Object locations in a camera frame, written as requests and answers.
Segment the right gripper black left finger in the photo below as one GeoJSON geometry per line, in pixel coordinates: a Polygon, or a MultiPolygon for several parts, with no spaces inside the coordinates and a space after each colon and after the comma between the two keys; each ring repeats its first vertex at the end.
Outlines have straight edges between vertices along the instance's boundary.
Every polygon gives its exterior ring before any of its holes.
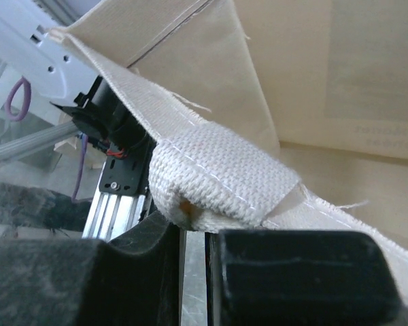
{"type": "Polygon", "coordinates": [[[158,212],[110,242],[0,239],[0,325],[177,325],[179,262],[158,212]]]}

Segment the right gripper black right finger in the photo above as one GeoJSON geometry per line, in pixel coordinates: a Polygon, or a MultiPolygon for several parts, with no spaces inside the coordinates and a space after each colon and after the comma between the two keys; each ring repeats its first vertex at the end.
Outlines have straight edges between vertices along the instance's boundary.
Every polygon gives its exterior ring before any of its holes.
{"type": "Polygon", "coordinates": [[[386,325],[403,301],[355,231],[225,230],[210,239],[212,325],[386,325]]]}

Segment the cream canvas tote bag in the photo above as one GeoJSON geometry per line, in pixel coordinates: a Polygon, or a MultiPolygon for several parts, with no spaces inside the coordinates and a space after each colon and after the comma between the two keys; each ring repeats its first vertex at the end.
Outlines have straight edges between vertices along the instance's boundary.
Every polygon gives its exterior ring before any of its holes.
{"type": "Polygon", "coordinates": [[[162,214],[368,234],[408,325],[408,1],[101,1],[50,37],[156,140],[162,214]]]}

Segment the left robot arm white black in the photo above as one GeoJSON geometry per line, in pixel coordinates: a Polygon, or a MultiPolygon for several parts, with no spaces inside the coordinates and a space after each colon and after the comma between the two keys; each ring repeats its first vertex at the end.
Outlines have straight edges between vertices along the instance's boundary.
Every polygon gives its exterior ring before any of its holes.
{"type": "Polygon", "coordinates": [[[50,38],[55,21],[34,1],[0,1],[0,58],[52,103],[72,106],[97,73],[50,38]]]}

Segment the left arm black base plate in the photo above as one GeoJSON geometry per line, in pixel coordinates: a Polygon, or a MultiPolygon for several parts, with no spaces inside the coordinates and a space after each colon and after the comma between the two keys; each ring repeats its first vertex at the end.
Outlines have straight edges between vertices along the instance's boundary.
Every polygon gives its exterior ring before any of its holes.
{"type": "Polygon", "coordinates": [[[99,191],[119,196],[144,194],[148,176],[148,150],[132,151],[126,158],[110,156],[101,173],[99,191]]]}

